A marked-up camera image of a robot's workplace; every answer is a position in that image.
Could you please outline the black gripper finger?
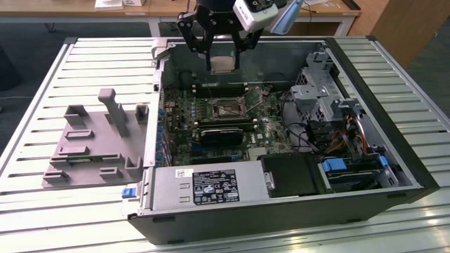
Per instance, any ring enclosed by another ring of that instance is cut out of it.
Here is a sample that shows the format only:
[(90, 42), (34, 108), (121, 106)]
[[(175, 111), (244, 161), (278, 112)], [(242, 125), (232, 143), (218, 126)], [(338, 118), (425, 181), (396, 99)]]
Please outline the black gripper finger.
[(241, 53), (248, 50), (253, 50), (257, 47), (262, 33), (264, 28), (253, 33), (249, 33), (245, 38), (241, 38), (238, 30), (234, 29), (232, 31), (232, 38), (236, 45), (236, 70), (241, 68)]
[[(193, 33), (196, 21), (200, 21), (204, 27), (205, 34), (202, 40), (200, 40)], [(201, 16), (201, 19), (197, 20), (194, 12), (181, 13), (177, 19), (177, 26), (192, 52), (205, 55), (206, 70), (212, 71), (210, 49), (216, 35), (216, 20), (206, 16)]]

